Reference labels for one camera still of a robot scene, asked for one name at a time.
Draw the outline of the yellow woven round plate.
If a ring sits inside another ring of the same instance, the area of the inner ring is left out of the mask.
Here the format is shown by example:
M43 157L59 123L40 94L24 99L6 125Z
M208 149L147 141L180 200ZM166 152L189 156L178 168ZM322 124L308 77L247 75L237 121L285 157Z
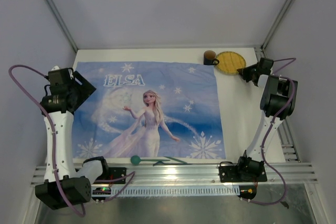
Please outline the yellow woven round plate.
M219 64L215 68L228 75L237 75L238 69L247 66L244 57L233 51L221 52L216 56L216 59L219 60Z

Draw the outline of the blue pink Elsa cloth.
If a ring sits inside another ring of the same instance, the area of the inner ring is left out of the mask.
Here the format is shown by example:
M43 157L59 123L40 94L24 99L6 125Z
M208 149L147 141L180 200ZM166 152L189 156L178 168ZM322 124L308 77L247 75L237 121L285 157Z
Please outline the blue pink Elsa cloth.
M95 92L75 112L73 157L226 157L213 67L143 61L76 69Z

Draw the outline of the teal plastic spoon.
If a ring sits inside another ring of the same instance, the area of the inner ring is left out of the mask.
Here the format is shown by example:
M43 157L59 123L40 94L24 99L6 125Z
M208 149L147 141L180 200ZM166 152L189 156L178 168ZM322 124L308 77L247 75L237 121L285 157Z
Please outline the teal plastic spoon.
M130 158L130 162L132 165L138 166L141 162L164 162L169 161L168 159L158 159L158 158L141 158L137 155L133 155Z

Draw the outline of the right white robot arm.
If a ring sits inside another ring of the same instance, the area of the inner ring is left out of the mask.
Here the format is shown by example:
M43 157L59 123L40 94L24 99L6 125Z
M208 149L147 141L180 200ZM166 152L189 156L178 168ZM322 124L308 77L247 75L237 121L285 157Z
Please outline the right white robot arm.
M258 181L264 176L269 143L281 123L295 109L298 82L277 76L272 71L273 65L273 60L261 58L256 64L237 70L243 80L264 89L258 129L235 167L235 174L240 180Z

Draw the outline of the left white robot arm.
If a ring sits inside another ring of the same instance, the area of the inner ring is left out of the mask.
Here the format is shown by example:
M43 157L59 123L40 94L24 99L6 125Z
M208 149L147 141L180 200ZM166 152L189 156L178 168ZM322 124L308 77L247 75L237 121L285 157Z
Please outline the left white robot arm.
M106 182L110 170L102 156L85 160L79 170L73 161L74 113L96 88L73 68L55 66L47 79L49 91L39 104L47 130L46 171L44 182L35 187L35 196L57 210L89 202L92 184Z

